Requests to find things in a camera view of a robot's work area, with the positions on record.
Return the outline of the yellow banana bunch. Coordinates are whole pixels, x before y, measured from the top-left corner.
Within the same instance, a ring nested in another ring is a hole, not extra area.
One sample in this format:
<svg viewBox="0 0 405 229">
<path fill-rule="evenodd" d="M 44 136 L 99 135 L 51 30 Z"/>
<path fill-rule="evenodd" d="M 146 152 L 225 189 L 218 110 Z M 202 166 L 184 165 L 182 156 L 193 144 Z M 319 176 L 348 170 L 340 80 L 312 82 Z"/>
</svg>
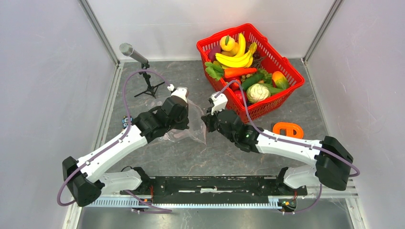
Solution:
<svg viewBox="0 0 405 229">
<path fill-rule="evenodd" d="M 247 41 L 243 33 L 238 34 L 235 47 L 230 51 L 217 53 L 216 60 L 229 68 L 249 68 L 253 63 L 253 55 L 256 52 L 257 44 L 251 43 L 247 48 Z"/>
</svg>

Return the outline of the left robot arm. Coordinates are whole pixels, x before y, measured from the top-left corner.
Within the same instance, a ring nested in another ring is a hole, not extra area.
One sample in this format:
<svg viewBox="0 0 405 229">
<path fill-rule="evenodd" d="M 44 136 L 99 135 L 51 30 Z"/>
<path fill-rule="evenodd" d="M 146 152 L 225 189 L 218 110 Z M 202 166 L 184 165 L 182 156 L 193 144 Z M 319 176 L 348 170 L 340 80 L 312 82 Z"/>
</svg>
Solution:
<svg viewBox="0 0 405 229">
<path fill-rule="evenodd" d="M 84 207 L 94 202 L 107 187 L 100 178 L 110 167 L 172 129 L 187 129 L 188 111 L 187 97 L 172 94 L 161 106 L 140 113 L 123 132 L 102 147 L 81 159 L 67 157 L 62 162 L 64 182 L 57 194 L 58 204 L 65 206 L 60 199 L 64 187 L 68 187 L 74 198 L 67 205 L 76 203 Z"/>
</svg>

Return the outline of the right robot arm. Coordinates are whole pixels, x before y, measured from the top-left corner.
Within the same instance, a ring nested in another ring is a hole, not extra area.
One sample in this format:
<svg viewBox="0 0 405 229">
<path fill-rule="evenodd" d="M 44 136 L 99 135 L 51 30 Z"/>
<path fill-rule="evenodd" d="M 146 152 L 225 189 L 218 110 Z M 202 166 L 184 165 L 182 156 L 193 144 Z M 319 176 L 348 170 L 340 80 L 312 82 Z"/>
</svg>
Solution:
<svg viewBox="0 0 405 229">
<path fill-rule="evenodd" d="M 201 119 L 208 132 L 217 131 L 242 151 L 273 154 L 304 163 L 280 171 L 276 189 L 282 195 L 306 185 L 322 184 L 337 191 L 347 188 L 353 157 L 334 137 L 305 140 L 277 135 L 243 123 L 233 110 L 208 112 Z"/>
</svg>

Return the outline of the clear pink zip top bag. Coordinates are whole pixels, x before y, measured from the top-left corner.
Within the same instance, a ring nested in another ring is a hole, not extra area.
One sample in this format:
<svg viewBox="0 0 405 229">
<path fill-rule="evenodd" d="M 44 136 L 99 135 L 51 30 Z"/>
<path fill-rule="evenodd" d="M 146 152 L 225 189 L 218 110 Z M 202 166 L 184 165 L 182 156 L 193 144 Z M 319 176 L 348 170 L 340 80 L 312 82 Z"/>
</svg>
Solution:
<svg viewBox="0 0 405 229">
<path fill-rule="evenodd" d="M 172 129 L 160 138 L 162 141 L 179 142 L 183 139 L 190 139 L 198 143 L 206 144 L 206 125 L 202 121 L 203 110 L 192 100 L 188 99 L 189 124 L 188 129 Z"/>
</svg>

